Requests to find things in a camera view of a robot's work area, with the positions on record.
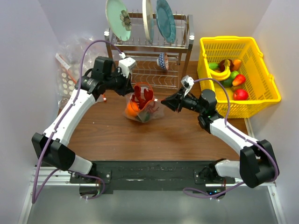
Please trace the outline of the red toy lobster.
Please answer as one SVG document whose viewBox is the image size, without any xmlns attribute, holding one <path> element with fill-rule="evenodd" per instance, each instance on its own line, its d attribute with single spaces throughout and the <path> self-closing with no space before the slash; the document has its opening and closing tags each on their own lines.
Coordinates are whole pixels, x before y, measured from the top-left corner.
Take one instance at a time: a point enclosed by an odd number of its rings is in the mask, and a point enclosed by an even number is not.
<svg viewBox="0 0 299 224">
<path fill-rule="evenodd" d="M 149 113 L 154 113 L 159 109 L 159 107 L 156 107 L 153 90 L 147 87 L 142 88 L 138 84 L 134 87 L 134 93 L 131 96 L 130 102 L 136 102 L 138 104 L 139 113 L 144 110 L 147 110 Z"/>
</svg>

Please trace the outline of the toy orange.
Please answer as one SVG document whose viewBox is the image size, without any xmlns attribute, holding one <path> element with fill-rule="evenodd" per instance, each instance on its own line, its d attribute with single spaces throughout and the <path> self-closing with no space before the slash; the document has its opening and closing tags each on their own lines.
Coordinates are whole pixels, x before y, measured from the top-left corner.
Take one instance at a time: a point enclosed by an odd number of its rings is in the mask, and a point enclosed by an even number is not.
<svg viewBox="0 0 299 224">
<path fill-rule="evenodd" d="M 127 107 L 125 109 L 125 113 L 128 115 L 128 116 L 131 116 L 131 117 L 136 117 L 139 113 L 139 107 L 138 107 L 138 104 L 136 102 L 129 102 L 127 104 Z"/>
</svg>

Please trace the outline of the clear zip bag orange zipper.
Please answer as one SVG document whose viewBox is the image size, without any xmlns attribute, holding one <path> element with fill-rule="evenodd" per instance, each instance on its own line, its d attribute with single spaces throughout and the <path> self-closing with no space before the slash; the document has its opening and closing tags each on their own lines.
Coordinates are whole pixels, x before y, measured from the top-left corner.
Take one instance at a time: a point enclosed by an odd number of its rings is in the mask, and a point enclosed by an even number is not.
<svg viewBox="0 0 299 224">
<path fill-rule="evenodd" d="M 154 91 L 148 83 L 137 83 L 133 93 L 126 95 L 126 108 L 123 115 L 131 120 L 147 123 L 164 116 L 165 106 L 156 99 Z"/>
</svg>

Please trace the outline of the dark green toy avocado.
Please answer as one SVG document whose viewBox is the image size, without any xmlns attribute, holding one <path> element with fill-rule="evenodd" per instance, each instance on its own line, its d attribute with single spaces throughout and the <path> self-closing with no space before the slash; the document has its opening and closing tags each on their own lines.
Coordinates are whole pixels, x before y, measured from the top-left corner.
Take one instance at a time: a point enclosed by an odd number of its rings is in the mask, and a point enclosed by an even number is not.
<svg viewBox="0 0 299 224">
<path fill-rule="evenodd" d="M 149 112 L 142 112 L 139 116 L 142 123 L 150 121 L 151 114 Z"/>
</svg>

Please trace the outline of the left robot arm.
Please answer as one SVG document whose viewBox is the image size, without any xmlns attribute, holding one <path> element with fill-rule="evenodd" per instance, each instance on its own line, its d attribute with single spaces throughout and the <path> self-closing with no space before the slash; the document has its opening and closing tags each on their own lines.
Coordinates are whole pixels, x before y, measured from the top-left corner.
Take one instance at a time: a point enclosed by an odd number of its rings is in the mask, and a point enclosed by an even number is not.
<svg viewBox="0 0 299 224">
<path fill-rule="evenodd" d="M 131 85 L 132 69 L 135 59 L 126 57 L 114 68 L 114 61 L 108 57 L 97 57 L 92 69 L 79 80 L 72 95 L 54 122 L 42 133 L 32 137 L 39 162 L 45 162 L 62 171 L 80 173 L 86 183 L 96 180 L 95 165 L 68 148 L 70 138 L 88 109 L 107 90 L 113 90 L 120 96 L 134 91 Z"/>
</svg>

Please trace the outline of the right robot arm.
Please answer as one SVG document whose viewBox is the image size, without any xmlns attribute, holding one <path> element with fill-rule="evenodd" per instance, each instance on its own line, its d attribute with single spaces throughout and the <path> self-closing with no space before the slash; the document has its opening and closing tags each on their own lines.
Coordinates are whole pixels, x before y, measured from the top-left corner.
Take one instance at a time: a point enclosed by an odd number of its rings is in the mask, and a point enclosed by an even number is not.
<svg viewBox="0 0 299 224">
<path fill-rule="evenodd" d="M 161 103 L 174 112 L 180 112 L 183 108 L 197 112 L 200 127 L 221 139 L 239 155 L 238 161 L 220 159 L 212 163 L 207 172 L 211 182 L 219 183 L 225 177 L 231 177 L 242 179 L 248 187 L 254 188 L 275 180 L 279 175 L 271 143 L 267 140 L 258 141 L 230 125 L 217 112 L 212 90 L 203 90 L 197 98 L 180 89 Z"/>
</svg>

